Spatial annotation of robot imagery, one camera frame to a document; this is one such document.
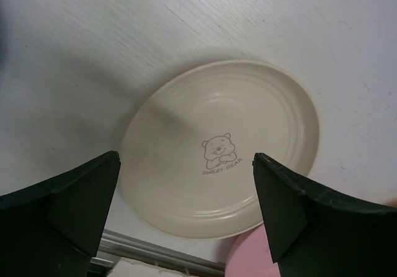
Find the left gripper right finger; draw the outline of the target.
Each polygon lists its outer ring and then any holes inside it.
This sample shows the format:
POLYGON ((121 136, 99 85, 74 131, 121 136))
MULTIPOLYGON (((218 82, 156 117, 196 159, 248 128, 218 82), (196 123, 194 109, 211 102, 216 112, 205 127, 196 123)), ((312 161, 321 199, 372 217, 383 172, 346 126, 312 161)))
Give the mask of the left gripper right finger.
POLYGON ((264 153, 253 175, 282 276, 395 276, 396 209, 348 196, 264 153))

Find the pink plate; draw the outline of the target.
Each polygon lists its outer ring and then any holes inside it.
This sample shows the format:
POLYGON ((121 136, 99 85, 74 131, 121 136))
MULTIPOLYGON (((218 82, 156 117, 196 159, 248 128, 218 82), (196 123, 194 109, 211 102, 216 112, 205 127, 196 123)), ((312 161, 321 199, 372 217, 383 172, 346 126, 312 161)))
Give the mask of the pink plate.
POLYGON ((273 263, 264 225, 239 235, 228 254, 226 277, 280 277, 273 263))

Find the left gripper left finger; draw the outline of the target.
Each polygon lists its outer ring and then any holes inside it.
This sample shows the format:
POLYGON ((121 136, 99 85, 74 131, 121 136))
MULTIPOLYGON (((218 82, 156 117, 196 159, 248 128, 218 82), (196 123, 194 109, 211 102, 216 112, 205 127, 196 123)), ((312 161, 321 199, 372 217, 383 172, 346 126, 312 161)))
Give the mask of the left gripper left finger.
POLYGON ((109 151, 1 196, 1 276, 86 276, 120 171, 109 151))

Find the cream plate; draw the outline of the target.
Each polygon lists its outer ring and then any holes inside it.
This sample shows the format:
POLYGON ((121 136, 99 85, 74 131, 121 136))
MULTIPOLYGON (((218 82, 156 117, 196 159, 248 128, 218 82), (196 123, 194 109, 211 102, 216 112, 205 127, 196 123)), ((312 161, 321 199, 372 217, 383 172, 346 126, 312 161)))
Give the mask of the cream plate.
POLYGON ((137 216, 179 238, 238 235, 262 224, 252 160, 307 175, 319 120, 306 91, 266 63, 220 61, 165 84, 139 108, 120 152, 120 187, 137 216))

